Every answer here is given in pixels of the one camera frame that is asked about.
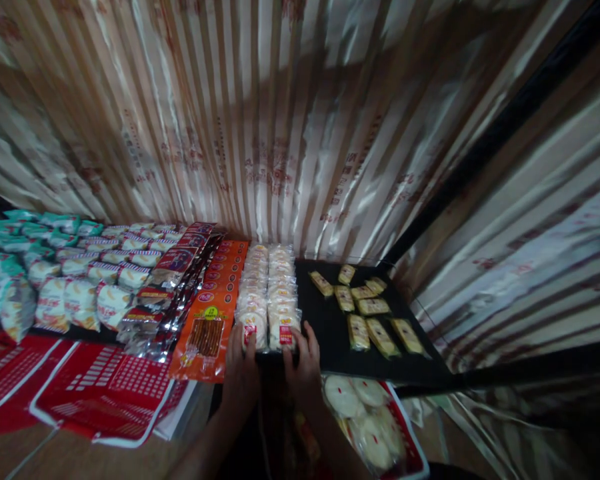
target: packaged bread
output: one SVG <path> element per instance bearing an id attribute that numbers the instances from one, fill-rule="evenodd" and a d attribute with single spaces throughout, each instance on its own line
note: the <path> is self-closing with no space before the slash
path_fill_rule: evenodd
<path id="1" fill-rule="evenodd" d="M 404 343 L 407 351 L 412 353 L 424 353 L 422 343 L 418 340 L 413 328 L 411 328 L 409 322 L 404 319 L 391 319 L 391 326 Z"/>
<path id="2" fill-rule="evenodd" d="M 318 272 L 312 271 L 309 276 L 311 277 L 311 281 L 313 284 L 320 290 L 325 298 L 328 298 L 333 295 L 333 286 Z"/>
<path id="3" fill-rule="evenodd" d="M 368 319 L 367 328 L 373 344 L 380 350 L 380 353 L 382 353 L 386 359 L 402 356 L 400 350 L 395 346 L 395 343 L 391 340 L 389 334 L 378 319 Z"/>
<path id="4" fill-rule="evenodd" d="M 338 275 L 338 282 L 348 285 L 351 283 L 353 276 L 355 275 L 355 268 L 350 265 L 343 265 L 340 268 L 340 274 Z"/>

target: snack package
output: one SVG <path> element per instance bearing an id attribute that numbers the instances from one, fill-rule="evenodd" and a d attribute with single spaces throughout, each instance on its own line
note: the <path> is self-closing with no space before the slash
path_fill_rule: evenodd
<path id="1" fill-rule="evenodd" d="M 65 314 L 66 278 L 49 278 L 40 288 L 35 309 L 35 326 L 58 333 L 69 331 L 69 319 Z"/>
<path id="2" fill-rule="evenodd" d="M 80 237 L 97 237 L 105 229 L 102 223 L 92 222 L 90 220 L 82 220 L 78 227 L 78 236 Z"/>
<path id="3" fill-rule="evenodd" d="M 60 275 L 61 265 L 42 259 L 34 261 L 28 272 L 29 282 L 36 290 L 40 290 L 48 278 Z"/>
<path id="4" fill-rule="evenodd" d="M 369 336 L 371 337 L 373 344 L 380 350 L 380 353 L 382 353 L 384 358 L 391 360 L 391 357 L 402 356 L 398 347 L 395 346 L 395 343 L 391 340 L 389 334 L 377 319 L 368 319 L 367 328 L 369 329 Z"/>
<path id="5" fill-rule="evenodd" d="M 355 275 L 355 268 L 350 265 L 343 265 L 340 268 L 340 274 L 338 275 L 338 282 L 349 285 L 353 276 Z"/>
<path id="6" fill-rule="evenodd" d="M 35 310 L 35 294 L 24 276 L 0 276 L 0 324 L 16 343 L 31 328 Z"/>
<path id="7" fill-rule="evenodd" d="M 96 316 L 96 287 L 86 280 L 67 278 L 63 297 L 68 320 L 87 330 L 100 331 Z"/>
<path id="8" fill-rule="evenodd" d="M 382 299 L 363 299 L 358 300 L 358 310 L 362 315 L 368 317 L 369 315 L 378 315 L 380 313 L 388 313 L 389 304 Z"/>
<path id="9" fill-rule="evenodd" d="M 328 298 L 333 295 L 333 286 L 318 272 L 312 271 L 310 274 L 311 281 L 313 284 L 320 290 L 325 298 Z"/>
<path id="10" fill-rule="evenodd" d="M 96 288 L 96 296 L 98 320 L 111 330 L 118 331 L 120 322 L 131 306 L 133 293 L 117 285 L 100 282 Z"/>
<path id="11" fill-rule="evenodd" d="M 349 344 L 351 345 L 351 350 L 370 350 L 371 342 L 369 340 L 367 323 L 364 318 L 358 315 L 349 315 L 347 317 L 347 324 L 349 326 Z"/>
<path id="12" fill-rule="evenodd" d="M 327 401 L 338 417 L 354 418 L 365 412 L 365 407 L 348 378 L 329 375 L 325 378 L 324 391 Z"/>
<path id="13" fill-rule="evenodd" d="M 387 289 L 387 284 L 378 277 L 371 277 L 369 280 L 366 280 L 365 283 L 376 295 L 380 295 Z"/>
<path id="14" fill-rule="evenodd" d="M 375 293 L 373 292 L 373 290 L 371 290 L 369 287 L 362 286 L 362 287 L 357 287 L 354 289 L 351 289 L 351 296 L 353 298 L 355 298 L 356 300 L 362 300 L 362 299 L 367 299 L 367 298 L 373 298 L 375 297 Z"/>
<path id="15" fill-rule="evenodd" d="M 62 269 L 62 275 L 80 277 L 87 274 L 89 270 L 89 264 L 97 260 L 99 257 L 98 252 L 85 252 L 79 253 L 78 255 L 72 255 L 70 257 L 63 257 L 60 259 L 60 265 Z"/>
<path id="16" fill-rule="evenodd" d="M 340 310 L 342 310 L 342 312 L 355 311 L 355 305 L 353 304 L 353 298 L 349 291 L 349 287 L 336 285 L 333 289 L 335 291 L 335 298 L 338 300 L 338 305 L 340 305 Z"/>
<path id="17" fill-rule="evenodd" d="M 94 285 L 98 285 L 101 281 L 112 285 L 118 280 L 120 270 L 120 265 L 113 265 L 111 263 L 104 263 L 100 261 L 92 261 L 87 267 L 87 278 Z"/>
<path id="18" fill-rule="evenodd" d="M 425 352 L 409 322 L 404 319 L 391 319 L 391 326 L 402 340 L 408 352 L 422 354 Z"/>

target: yellow wrapper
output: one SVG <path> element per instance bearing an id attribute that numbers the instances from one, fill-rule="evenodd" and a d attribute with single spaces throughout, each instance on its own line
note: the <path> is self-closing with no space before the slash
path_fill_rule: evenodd
<path id="1" fill-rule="evenodd" d="M 411 328 L 409 322 L 404 319 L 391 319 L 391 326 L 395 332 L 405 344 L 405 348 L 412 353 L 424 353 L 422 343 L 416 337 L 413 328 Z"/>
<path id="2" fill-rule="evenodd" d="M 396 347 L 385 328 L 377 319 L 368 319 L 367 328 L 373 344 L 380 350 L 380 353 L 382 353 L 386 359 L 390 360 L 391 357 L 402 356 L 398 347 Z"/>
<path id="3" fill-rule="evenodd" d="M 369 331 L 364 318 L 358 315 L 349 315 L 347 317 L 349 326 L 349 343 L 351 350 L 369 350 L 371 342 L 369 341 Z"/>
<path id="4" fill-rule="evenodd" d="M 340 268 L 340 275 L 338 275 L 338 282 L 348 285 L 351 283 L 351 279 L 355 275 L 355 268 L 350 265 L 343 265 Z"/>
<path id="5" fill-rule="evenodd" d="M 336 285 L 333 289 L 335 290 L 335 298 L 338 300 L 340 310 L 343 312 L 355 311 L 355 305 L 353 304 L 353 298 L 351 292 L 349 292 L 349 287 Z"/>
<path id="6" fill-rule="evenodd" d="M 313 271 L 309 274 L 313 284 L 320 290 L 325 298 L 333 295 L 333 286 L 318 272 Z"/>
<path id="7" fill-rule="evenodd" d="M 375 297 L 375 293 L 369 287 L 358 287 L 351 289 L 351 295 L 356 300 Z"/>
<path id="8" fill-rule="evenodd" d="M 358 300 L 358 310 L 364 316 L 368 315 L 378 315 L 380 313 L 388 313 L 389 304 L 382 299 L 362 299 Z"/>

